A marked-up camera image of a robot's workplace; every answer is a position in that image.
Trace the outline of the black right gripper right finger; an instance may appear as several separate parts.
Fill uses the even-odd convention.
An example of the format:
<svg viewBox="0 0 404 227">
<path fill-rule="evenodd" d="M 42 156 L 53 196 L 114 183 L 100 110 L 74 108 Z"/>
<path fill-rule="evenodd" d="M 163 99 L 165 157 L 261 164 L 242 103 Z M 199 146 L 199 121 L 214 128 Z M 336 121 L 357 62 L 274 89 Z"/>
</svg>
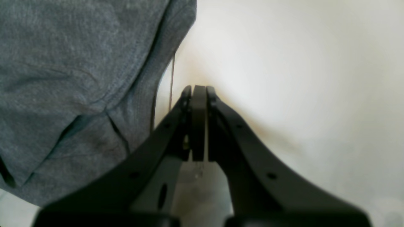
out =
<svg viewBox="0 0 404 227">
<path fill-rule="evenodd" d="M 226 227 L 369 227 L 361 209 L 315 186 L 277 158 L 212 86 L 208 159 L 226 175 L 233 216 Z"/>
</svg>

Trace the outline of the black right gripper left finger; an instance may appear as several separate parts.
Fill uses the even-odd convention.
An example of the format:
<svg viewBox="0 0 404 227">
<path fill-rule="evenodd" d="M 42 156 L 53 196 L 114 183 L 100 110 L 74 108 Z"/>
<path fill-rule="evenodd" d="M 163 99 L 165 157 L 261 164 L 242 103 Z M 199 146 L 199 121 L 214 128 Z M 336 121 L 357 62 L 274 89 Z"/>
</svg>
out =
<svg viewBox="0 0 404 227">
<path fill-rule="evenodd" d="M 86 187 L 44 207 L 35 227 L 179 227 L 170 215 L 179 169 L 188 157 L 192 88 L 136 151 Z"/>
</svg>

